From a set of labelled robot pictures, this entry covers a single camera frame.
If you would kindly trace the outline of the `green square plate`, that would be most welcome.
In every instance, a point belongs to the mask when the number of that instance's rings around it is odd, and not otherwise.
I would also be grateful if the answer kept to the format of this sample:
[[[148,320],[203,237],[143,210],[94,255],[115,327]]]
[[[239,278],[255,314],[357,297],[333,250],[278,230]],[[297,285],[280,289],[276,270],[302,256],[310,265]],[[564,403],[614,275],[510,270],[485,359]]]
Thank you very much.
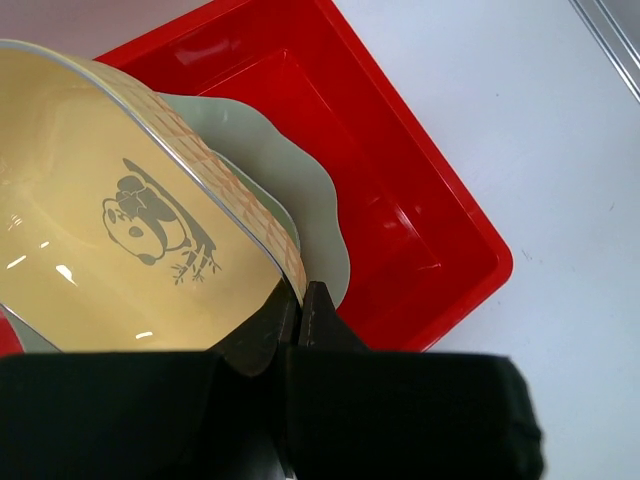
[[[221,153],[211,149],[211,152],[215,154],[226,167],[240,180],[240,182],[260,201],[260,203],[270,211],[275,219],[282,225],[287,232],[288,236],[293,241],[296,249],[301,251],[301,242],[299,232],[295,225],[295,222],[289,212],[284,206],[269,192],[267,192],[262,186],[249,177],[242,169],[237,167],[227,157]]]

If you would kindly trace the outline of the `large green scalloped bowl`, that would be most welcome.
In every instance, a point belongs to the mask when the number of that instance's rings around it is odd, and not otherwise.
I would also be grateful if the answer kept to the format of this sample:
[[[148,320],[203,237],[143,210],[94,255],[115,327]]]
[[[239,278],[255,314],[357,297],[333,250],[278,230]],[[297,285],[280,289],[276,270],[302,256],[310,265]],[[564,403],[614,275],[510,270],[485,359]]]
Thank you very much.
[[[338,198],[328,172],[282,135],[256,109],[236,100],[167,95],[205,144],[233,162],[292,216],[301,259],[311,281],[344,300],[351,262],[338,220]],[[47,342],[62,352],[203,350],[216,344],[267,300],[281,274],[248,240],[232,242],[215,204],[199,198],[193,216],[214,242],[206,253],[179,245],[181,218],[154,234],[128,214],[120,195],[158,190],[177,168],[120,154],[98,173],[94,161],[74,167],[52,190],[34,185],[27,198],[81,213],[64,231],[45,209],[20,215],[3,200],[6,241],[1,249],[1,308],[26,351]]]

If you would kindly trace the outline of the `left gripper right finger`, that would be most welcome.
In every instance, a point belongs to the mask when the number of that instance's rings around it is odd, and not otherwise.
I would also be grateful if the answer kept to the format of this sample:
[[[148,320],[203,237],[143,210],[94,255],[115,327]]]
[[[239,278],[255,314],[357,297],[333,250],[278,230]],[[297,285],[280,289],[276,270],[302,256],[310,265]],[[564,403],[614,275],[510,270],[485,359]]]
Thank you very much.
[[[543,433],[508,358],[373,351],[309,286],[287,349],[287,453],[301,479],[538,479]]]

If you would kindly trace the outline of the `yellow square plate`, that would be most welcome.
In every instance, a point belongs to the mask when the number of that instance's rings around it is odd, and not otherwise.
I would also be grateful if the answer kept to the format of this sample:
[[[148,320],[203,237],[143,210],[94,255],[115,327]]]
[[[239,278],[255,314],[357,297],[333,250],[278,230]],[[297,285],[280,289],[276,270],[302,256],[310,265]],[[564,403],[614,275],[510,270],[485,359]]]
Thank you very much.
[[[203,350],[298,248],[156,92],[103,63],[1,44],[1,304],[64,352]]]

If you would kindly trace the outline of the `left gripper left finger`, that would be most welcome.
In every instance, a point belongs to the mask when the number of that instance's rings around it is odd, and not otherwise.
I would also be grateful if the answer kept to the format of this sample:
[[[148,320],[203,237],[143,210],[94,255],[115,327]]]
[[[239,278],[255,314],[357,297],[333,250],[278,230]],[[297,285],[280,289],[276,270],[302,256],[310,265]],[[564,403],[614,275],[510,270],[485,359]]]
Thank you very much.
[[[5,479],[282,479],[270,369],[298,314],[289,285],[202,351],[1,361]]]

